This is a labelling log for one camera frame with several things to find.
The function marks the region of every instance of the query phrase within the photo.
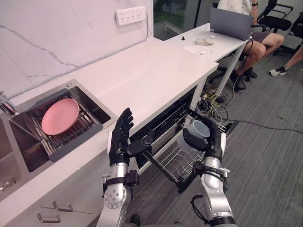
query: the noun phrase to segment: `white cabinet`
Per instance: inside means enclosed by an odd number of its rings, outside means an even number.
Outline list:
[[[51,190],[42,200],[41,207],[85,213],[100,213],[103,209],[102,175],[109,171],[107,153],[102,152],[75,172],[70,178]]]
[[[101,152],[6,227],[87,226],[103,209],[102,175],[108,171],[107,152]],[[67,210],[71,205],[73,211],[56,210],[53,206],[54,201],[59,208]],[[56,221],[56,216],[59,215],[61,221],[60,223],[42,223],[39,221],[38,213],[41,215],[40,218],[46,221]]]
[[[55,209],[38,208],[15,227],[85,227],[91,214],[59,212]]]

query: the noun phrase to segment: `sink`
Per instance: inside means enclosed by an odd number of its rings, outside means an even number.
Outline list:
[[[79,104],[78,120],[64,133],[45,135],[43,115],[64,98]],[[0,201],[117,120],[76,80],[20,104],[17,110],[16,116],[0,114]]]
[[[4,124],[0,119],[0,194],[20,181],[22,174],[17,164]]]

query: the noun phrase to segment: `pink plate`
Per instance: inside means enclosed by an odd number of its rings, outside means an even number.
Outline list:
[[[79,105],[72,98],[62,99],[52,105],[42,119],[42,130],[47,135],[57,135],[75,124],[79,116]]]

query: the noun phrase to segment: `cup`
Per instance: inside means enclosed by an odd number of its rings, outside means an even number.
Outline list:
[[[199,120],[193,120],[187,127],[188,132],[200,139],[204,139],[210,136],[209,128]]]

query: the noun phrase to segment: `paper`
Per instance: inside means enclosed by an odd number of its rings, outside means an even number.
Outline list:
[[[194,47],[192,47],[192,46],[185,46],[185,47],[183,47],[182,48],[183,50],[186,50],[186,51],[188,51],[188,52],[191,52],[191,53],[197,53],[197,49],[196,48],[194,48]]]

